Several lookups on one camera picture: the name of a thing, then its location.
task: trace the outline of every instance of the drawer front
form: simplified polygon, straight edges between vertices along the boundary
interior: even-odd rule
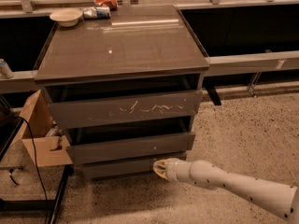
[[[142,174],[152,171],[153,163],[157,160],[168,158],[179,158],[185,160],[186,153],[181,152],[171,155],[146,157],[144,159],[85,164],[82,166],[82,172],[88,179],[104,179],[124,175]]]
[[[50,113],[63,129],[194,116],[201,91],[138,95],[136,97],[49,104]]]
[[[66,149],[74,164],[115,161],[192,149],[195,133],[176,133],[129,140],[72,146]]]

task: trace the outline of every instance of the cardboard box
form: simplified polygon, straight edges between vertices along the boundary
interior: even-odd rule
[[[65,136],[62,137],[61,149],[54,150],[58,146],[59,137],[45,137],[52,128],[53,118],[47,107],[47,102],[41,92],[37,91],[31,95],[21,110],[20,116],[26,119],[32,130],[36,145],[37,166],[57,166],[72,164],[73,162],[66,153],[66,147],[69,147]],[[27,124],[24,122],[20,127],[12,144],[17,142],[24,145],[32,159],[35,162],[34,146]]]

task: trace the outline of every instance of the cabinet top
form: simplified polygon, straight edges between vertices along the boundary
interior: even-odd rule
[[[110,20],[58,26],[36,81],[200,72],[208,63],[173,6],[119,7]]]

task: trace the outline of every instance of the can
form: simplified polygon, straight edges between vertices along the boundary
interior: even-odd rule
[[[12,78],[13,72],[10,70],[8,64],[3,59],[0,59],[0,74],[4,78]]]
[[[86,20],[90,19],[109,19],[111,17],[109,7],[88,7],[83,10],[83,17]]]

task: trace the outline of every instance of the top drawer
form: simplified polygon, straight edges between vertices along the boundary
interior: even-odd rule
[[[194,116],[201,91],[156,93],[122,98],[49,104],[50,113],[63,129]]]
[[[191,91],[201,89],[200,74],[167,77],[118,79],[89,83],[46,86],[48,103],[86,101],[139,94]]]

